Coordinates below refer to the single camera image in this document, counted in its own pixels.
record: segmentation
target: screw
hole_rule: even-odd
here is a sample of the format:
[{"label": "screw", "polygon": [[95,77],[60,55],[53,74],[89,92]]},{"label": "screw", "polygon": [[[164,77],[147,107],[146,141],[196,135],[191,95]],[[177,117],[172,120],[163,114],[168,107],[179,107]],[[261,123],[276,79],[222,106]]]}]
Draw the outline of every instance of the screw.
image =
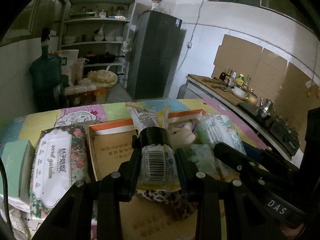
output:
[{"label": "screw", "polygon": [[265,182],[262,179],[259,179],[258,182],[260,185],[265,185]]},{"label": "screw", "polygon": [[119,172],[113,172],[111,173],[111,177],[113,177],[114,179],[119,178],[121,176],[121,174]]},{"label": "screw", "polygon": [[199,171],[199,172],[196,173],[196,176],[197,176],[198,178],[202,179],[202,178],[205,177],[205,173],[202,172],[202,171]]},{"label": "screw", "polygon": [[76,181],[75,184],[76,184],[77,187],[81,187],[84,184],[84,181],[82,179],[79,179],[79,180]]},{"label": "screw", "polygon": [[233,185],[235,185],[235,186],[237,186],[237,187],[239,187],[239,186],[241,186],[241,181],[239,180],[239,179],[234,179],[233,181],[232,181],[232,184]]}]

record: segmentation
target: refrigerator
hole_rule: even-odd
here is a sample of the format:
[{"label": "refrigerator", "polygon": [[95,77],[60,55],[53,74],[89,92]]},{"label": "refrigerator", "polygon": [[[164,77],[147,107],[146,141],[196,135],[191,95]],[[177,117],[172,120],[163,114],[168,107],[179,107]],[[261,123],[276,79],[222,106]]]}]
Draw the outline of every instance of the refrigerator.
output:
[{"label": "refrigerator", "polygon": [[162,98],[177,53],[182,20],[157,11],[140,16],[128,71],[127,92],[133,100]]}]

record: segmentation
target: power cord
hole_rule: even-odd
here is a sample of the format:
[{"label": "power cord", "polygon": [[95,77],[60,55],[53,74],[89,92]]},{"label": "power cord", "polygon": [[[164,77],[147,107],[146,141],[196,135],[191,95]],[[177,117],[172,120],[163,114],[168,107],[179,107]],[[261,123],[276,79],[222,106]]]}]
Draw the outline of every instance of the power cord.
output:
[{"label": "power cord", "polygon": [[200,13],[201,13],[201,8],[202,8],[202,6],[203,6],[203,3],[204,3],[204,0],[202,0],[201,5],[200,5],[200,7],[199,7],[198,19],[197,19],[197,21],[196,21],[195,27],[193,28],[190,41],[188,42],[188,48],[187,48],[186,54],[184,55],[184,58],[183,58],[183,60],[182,60],[182,62],[181,62],[181,64],[180,64],[180,66],[177,68],[177,70],[176,70],[175,73],[173,74],[173,78],[167,83],[167,85],[165,86],[165,88],[167,88],[167,86],[175,80],[175,78],[177,77],[177,74],[178,74],[180,68],[182,67],[182,65],[183,65],[183,63],[184,63],[184,61],[185,61],[185,59],[186,59],[186,57],[187,57],[187,55],[188,55],[189,49],[191,48],[191,47],[189,46],[189,44],[191,43],[191,41],[192,41],[192,39],[193,39],[193,35],[194,35],[195,31],[196,31],[196,27],[197,27],[198,22],[199,22],[199,19],[200,19]]},{"label": "power cord", "polygon": [[7,174],[5,173],[5,167],[1,158],[0,158],[0,172],[1,172],[2,184],[3,184],[4,213],[7,219],[7,226],[9,230],[13,233],[12,224],[11,224],[10,215],[9,215],[8,179],[7,179]]}]

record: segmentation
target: green box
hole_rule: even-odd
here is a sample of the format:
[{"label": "green box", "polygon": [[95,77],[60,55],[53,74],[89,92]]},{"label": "green box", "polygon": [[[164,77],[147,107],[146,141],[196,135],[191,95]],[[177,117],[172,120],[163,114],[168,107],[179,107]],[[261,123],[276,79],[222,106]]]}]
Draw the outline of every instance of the green box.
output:
[{"label": "green box", "polygon": [[[29,189],[35,149],[29,140],[6,143],[2,162],[8,178],[9,204],[24,212],[30,212]],[[0,196],[3,185],[0,179]]]}]

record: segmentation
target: stainless steel kettle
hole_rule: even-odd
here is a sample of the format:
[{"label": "stainless steel kettle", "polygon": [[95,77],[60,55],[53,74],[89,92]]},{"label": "stainless steel kettle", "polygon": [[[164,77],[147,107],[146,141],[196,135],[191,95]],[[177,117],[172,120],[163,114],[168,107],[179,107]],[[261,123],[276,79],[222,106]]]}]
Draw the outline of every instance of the stainless steel kettle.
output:
[{"label": "stainless steel kettle", "polygon": [[266,99],[263,102],[263,99],[261,98],[260,107],[258,108],[258,113],[263,119],[267,118],[268,116],[273,114],[275,111],[276,110],[273,107],[273,101],[272,100]]}]

